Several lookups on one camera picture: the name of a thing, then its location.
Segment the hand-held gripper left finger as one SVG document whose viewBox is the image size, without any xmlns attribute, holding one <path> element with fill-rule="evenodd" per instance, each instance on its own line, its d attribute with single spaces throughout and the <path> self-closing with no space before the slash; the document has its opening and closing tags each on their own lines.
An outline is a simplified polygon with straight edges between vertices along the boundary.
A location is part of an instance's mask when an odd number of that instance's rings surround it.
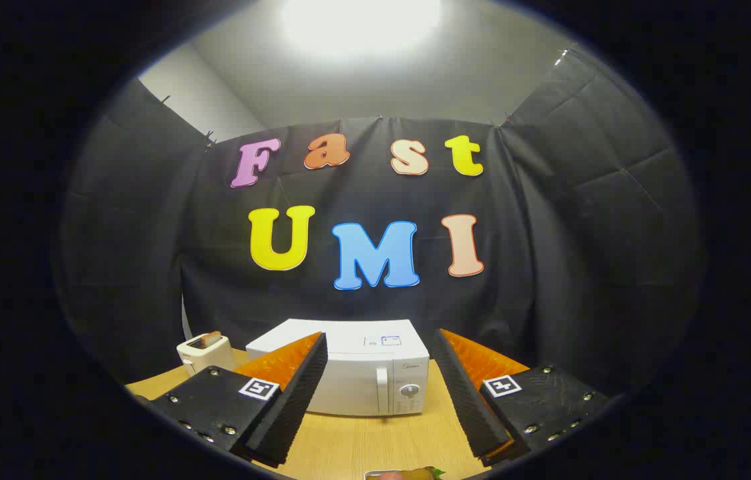
<svg viewBox="0 0 751 480">
<path fill-rule="evenodd" d="M 210 365 L 150 400 L 149 408 L 211 449 L 278 467 L 327 361 L 327 336 L 317 331 L 232 371 Z"/>
</svg>

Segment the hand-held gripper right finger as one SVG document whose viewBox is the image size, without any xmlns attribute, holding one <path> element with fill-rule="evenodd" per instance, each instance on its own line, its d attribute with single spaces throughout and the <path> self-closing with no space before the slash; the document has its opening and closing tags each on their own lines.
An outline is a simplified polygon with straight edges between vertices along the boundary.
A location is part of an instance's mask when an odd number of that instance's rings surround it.
<svg viewBox="0 0 751 480">
<path fill-rule="evenodd" d="M 561 443 L 612 402 L 554 363 L 527 367 L 444 329 L 435 334 L 432 356 L 470 450 L 485 467 Z"/>
</svg>

